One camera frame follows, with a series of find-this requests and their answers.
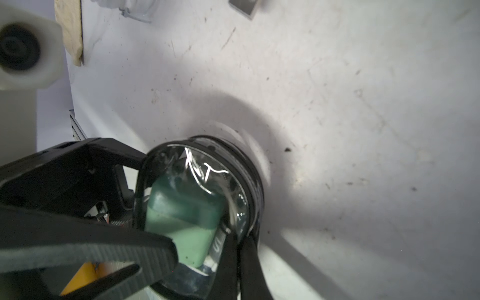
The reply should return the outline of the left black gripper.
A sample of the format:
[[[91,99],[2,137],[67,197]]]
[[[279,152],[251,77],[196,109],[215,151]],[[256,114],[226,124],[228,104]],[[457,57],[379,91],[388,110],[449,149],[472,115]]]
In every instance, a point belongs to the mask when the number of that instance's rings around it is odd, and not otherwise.
[[[113,138],[64,142],[1,166],[1,211],[8,208],[82,218],[104,202],[114,220],[145,227],[137,192],[124,168],[139,171],[140,152]]]

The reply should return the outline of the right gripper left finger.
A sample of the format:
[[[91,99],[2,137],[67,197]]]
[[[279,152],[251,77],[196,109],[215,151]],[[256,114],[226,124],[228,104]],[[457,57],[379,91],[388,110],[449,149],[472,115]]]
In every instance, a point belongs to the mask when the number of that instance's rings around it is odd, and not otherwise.
[[[104,222],[1,206],[1,272],[81,263],[128,266],[65,295],[65,300],[124,300],[171,274],[178,264],[170,238]]]

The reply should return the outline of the green charger plug front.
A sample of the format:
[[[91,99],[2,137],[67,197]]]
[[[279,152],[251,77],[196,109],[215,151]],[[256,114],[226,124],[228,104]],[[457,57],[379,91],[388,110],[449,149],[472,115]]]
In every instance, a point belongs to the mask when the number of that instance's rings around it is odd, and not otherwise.
[[[178,260],[200,268],[208,255],[226,199],[189,177],[163,175],[151,186],[144,230],[173,240]]]

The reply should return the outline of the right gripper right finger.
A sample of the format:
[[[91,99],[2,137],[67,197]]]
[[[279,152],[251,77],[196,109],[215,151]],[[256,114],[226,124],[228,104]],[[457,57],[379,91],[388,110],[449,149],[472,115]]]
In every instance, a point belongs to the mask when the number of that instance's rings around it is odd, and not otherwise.
[[[209,300],[272,300],[253,238],[227,234]]]

